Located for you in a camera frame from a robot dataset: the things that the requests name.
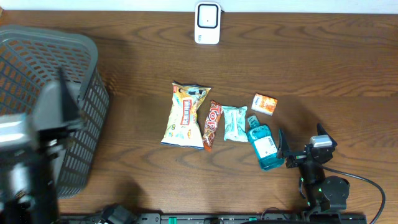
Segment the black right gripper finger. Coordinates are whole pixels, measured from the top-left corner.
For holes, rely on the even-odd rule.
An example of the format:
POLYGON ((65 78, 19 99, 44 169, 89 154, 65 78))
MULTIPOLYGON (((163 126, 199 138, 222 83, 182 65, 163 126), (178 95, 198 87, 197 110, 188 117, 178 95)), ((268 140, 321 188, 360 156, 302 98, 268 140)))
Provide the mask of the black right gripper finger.
POLYGON ((321 123, 317 124, 317 133, 319 136, 327 135, 330 138, 333 147, 336 147, 338 145, 338 143, 327 133, 321 123))
POLYGON ((279 129, 279 144, 277 149, 277 157, 279 159, 284 159, 289 156, 289 153, 290 153, 290 147, 285 138, 285 134, 283 130, 279 129))

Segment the orange small snack packet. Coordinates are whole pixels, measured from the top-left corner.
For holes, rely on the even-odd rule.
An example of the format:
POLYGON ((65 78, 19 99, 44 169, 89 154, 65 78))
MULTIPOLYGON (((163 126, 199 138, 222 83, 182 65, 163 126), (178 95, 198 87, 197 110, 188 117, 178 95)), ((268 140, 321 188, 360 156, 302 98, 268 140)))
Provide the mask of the orange small snack packet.
POLYGON ((269 96, 256 93, 254 95, 251 109, 272 116, 277 106, 277 100, 269 96))

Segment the light blue snack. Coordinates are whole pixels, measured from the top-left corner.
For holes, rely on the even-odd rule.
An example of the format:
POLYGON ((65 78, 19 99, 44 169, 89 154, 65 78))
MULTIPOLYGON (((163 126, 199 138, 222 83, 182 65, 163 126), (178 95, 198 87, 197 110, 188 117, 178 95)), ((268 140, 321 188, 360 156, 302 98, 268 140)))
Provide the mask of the light blue snack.
POLYGON ((246 134, 247 107, 222 106, 224 114, 224 140, 248 142, 246 134))

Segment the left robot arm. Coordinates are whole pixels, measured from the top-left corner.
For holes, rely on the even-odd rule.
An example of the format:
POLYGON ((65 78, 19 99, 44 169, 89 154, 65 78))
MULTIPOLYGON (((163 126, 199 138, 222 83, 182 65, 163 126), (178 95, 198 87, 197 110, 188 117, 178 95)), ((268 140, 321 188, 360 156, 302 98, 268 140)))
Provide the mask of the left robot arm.
POLYGON ((1 223, 60 223, 52 161, 86 129, 64 69, 32 114, 1 116, 1 223))

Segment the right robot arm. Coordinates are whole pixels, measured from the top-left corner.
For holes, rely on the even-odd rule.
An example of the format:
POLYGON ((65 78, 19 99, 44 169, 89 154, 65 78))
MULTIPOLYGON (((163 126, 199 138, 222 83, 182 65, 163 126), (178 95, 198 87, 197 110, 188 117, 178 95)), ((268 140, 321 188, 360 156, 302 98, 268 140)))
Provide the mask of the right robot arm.
POLYGON ((317 213, 346 209, 349 182, 335 175, 327 177, 323 167, 333 158, 337 145, 320 123, 317 124, 317 135, 312 136, 301 151, 291 150, 284 132, 279 130, 277 157, 285 159, 288 169, 299 169, 300 187, 305 190, 303 197, 310 209, 317 213))

